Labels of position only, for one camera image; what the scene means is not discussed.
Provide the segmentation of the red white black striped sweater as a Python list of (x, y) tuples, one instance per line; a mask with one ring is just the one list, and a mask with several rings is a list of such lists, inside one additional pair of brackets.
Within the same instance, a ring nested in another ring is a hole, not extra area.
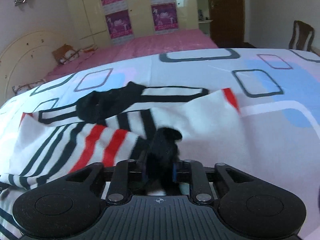
[[(53, 107), (49, 97), (66, 104)], [(19, 239), (14, 201), (25, 191), (92, 163), (138, 159), (156, 132), (177, 130), (180, 156), (204, 165), (245, 168), (248, 150), (230, 88), (146, 87), (129, 82), (106, 92), (35, 88), (1, 108), (1, 239)]]

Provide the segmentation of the white patterned bed sheet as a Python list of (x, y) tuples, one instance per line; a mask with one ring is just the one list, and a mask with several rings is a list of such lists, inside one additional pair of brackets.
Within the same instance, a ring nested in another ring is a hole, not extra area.
[(299, 196), (307, 209), (300, 234), (319, 239), (317, 55), (285, 49), (179, 51), (103, 64), (36, 88), (51, 93), (62, 86), (69, 93), (106, 92), (129, 82), (211, 92), (230, 88), (248, 150), (246, 166), (239, 169)]

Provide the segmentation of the pink bed cover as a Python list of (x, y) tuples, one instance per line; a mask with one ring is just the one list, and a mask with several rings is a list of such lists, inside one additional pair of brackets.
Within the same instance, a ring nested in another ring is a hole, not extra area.
[(94, 68), (103, 64), (137, 57), (176, 51), (217, 49), (218, 46), (199, 29), (134, 38), (131, 41), (108, 48), (82, 53), (77, 59), (56, 66), (44, 79), (49, 82), (63, 76)]

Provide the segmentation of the orange striped pillow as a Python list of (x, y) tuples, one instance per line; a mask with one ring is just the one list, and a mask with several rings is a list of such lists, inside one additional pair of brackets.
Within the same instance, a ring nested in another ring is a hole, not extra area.
[(52, 55), (58, 64), (67, 64), (80, 56), (79, 51), (68, 44), (53, 51)]

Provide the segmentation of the floral pillow by headboard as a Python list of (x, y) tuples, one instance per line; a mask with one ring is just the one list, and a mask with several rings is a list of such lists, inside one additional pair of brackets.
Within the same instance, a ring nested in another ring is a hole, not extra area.
[(22, 94), (24, 92), (27, 92), (35, 87), (38, 87), (40, 85), (43, 85), (46, 83), (45, 79), (40, 79), (38, 81), (32, 82), (32, 83), (27, 83), (24, 85), (15, 85), (12, 87), (12, 91), (15, 95)]

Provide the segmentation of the cream curved headboard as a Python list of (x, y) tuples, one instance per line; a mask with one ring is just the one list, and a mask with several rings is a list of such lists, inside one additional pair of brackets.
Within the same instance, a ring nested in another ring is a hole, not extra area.
[(61, 34), (36, 31), (17, 39), (1, 54), (1, 104), (15, 96), (12, 88), (44, 78), (57, 66), (52, 52), (67, 43)]

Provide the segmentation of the cream wardrobe with posters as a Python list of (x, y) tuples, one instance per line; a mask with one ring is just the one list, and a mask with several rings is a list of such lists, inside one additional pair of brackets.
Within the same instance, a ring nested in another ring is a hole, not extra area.
[[(134, 37), (155, 33), (150, 0), (126, 0)], [(199, 27), (196, 0), (175, 0), (180, 30)], [(67, 0), (73, 26), (81, 48), (112, 45), (101, 0)]]

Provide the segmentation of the cream open corner shelf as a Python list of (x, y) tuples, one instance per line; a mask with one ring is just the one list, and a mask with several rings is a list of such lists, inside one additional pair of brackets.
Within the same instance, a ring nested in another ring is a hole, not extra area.
[(199, 29), (204, 33), (204, 35), (210, 37), (210, 24), (212, 22), (210, 18), (210, 0), (196, 0), (197, 10), (198, 10), (198, 22)]

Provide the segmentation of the dark brown wooden door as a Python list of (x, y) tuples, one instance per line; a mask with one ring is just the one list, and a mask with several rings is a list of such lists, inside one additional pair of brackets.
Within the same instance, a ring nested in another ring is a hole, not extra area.
[(210, 37), (220, 48), (237, 48), (244, 41), (244, 0), (209, 0)]

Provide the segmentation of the dark wooden chair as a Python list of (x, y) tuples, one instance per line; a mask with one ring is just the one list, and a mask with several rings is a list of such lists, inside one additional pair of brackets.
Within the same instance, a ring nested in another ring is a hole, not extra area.
[(311, 51), (314, 38), (315, 30), (311, 25), (303, 21), (295, 20), (293, 22), (293, 32), (289, 42), (289, 49)]

